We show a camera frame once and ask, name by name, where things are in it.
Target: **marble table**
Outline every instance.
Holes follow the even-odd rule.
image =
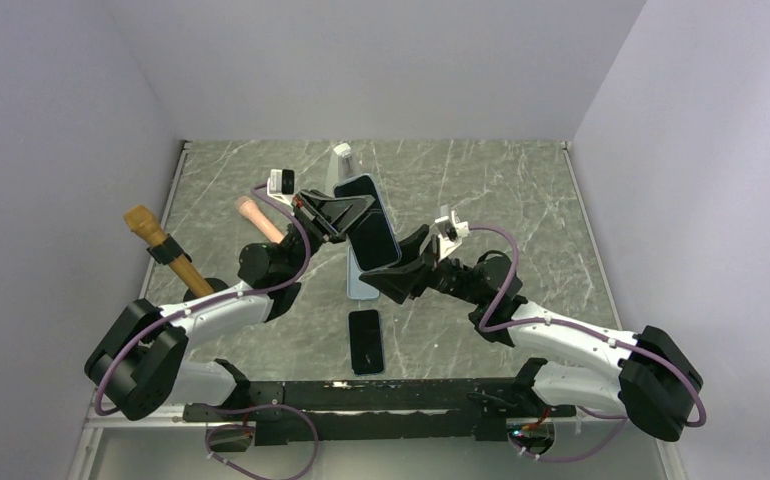
[[[329,141],[193,142],[184,161],[166,228],[205,276],[238,281],[238,253],[263,235],[235,210],[235,200],[271,168],[296,171],[298,188],[322,190]],[[462,220],[498,225],[520,247],[521,294],[558,313],[616,327],[606,286],[559,142],[397,140],[348,142],[375,179],[397,237],[430,223],[449,204]],[[287,221],[266,215],[284,230]],[[488,249],[508,251],[493,233],[474,233],[455,257],[473,264]],[[197,348],[195,361],[225,358],[252,380],[351,379],[347,314],[375,308],[382,318],[385,372],[368,379],[512,376],[535,352],[483,340],[467,314],[473,306],[427,290],[397,305],[351,301],[347,245],[324,245],[284,316]],[[184,285],[154,266],[147,298],[181,301]]]

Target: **robotic arm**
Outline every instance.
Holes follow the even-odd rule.
[[[249,380],[229,362],[184,358],[218,335],[287,312],[310,256],[323,243],[343,242],[374,203],[370,196],[336,199],[313,190],[294,195],[293,172],[276,172],[267,190],[293,208],[293,217],[283,210],[292,221],[288,234],[280,243],[244,247],[237,285],[199,299],[186,295],[173,305],[155,307],[143,299],[129,304],[85,365],[86,375],[100,387],[97,413],[108,413],[99,407],[103,393],[130,420],[164,403],[227,409],[252,403]],[[518,295],[516,245],[514,261],[498,251],[483,254],[472,267],[452,258],[471,230],[494,229],[470,228],[455,211],[441,207],[431,227],[423,225],[400,242],[397,265],[364,273],[361,280],[400,304],[427,288],[469,302],[476,305],[469,319],[486,340],[575,364],[532,358],[521,368],[512,389],[515,401],[529,411],[578,405],[625,415],[667,441],[679,439],[686,425],[705,421],[696,396],[702,379],[667,334],[649,326],[641,334],[595,327],[528,301]],[[701,420],[689,423],[695,404]]]

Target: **black phone screen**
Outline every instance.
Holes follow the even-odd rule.
[[[382,202],[376,184],[369,175],[361,175],[335,186],[335,198],[370,195],[374,202],[367,215],[349,234],[359,269],[369,272],[400,261],[400,247]]]
[[[385,371],[379,312],[350,312],[350,364],[356,375],[373,375]]]

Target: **wooden handle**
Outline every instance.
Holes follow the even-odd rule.
[[[280,232],[276,225],[273,225],[267,217],[261,213],[261,209],[258,208],[255,202],[250,197],[241,197],[235,202],[235,206],[238,207],[238,212],[244,216],[247,220],[251,221],[261,233],[267,237],[273,243],[279,243],[285,238],[285,234]]]
[[[167,232],[161,228],[161,224],[158,223],[155,215],[143,205],[132,207],[131,210],[123,215],[123,219],[126,220],[129,230],[144,239],[150,248],[161,245],[169,237]],[[197,297],[204,297],[214,293],[214,290],[205,281],[205,278],[200,275],[185,255],[179,255],[168,266]]]

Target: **white wall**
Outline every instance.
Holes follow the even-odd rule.
[[[574,140],[621,320],[706,382],[692,479],[770,479],[770,2],[650,0]]]
[[[177,156],[101,3],[0,0],[0,480],[66,476],[84,361],[147,265],[121,215]]]
[[[644,0],[107,0],[188,139],[571,139]]]

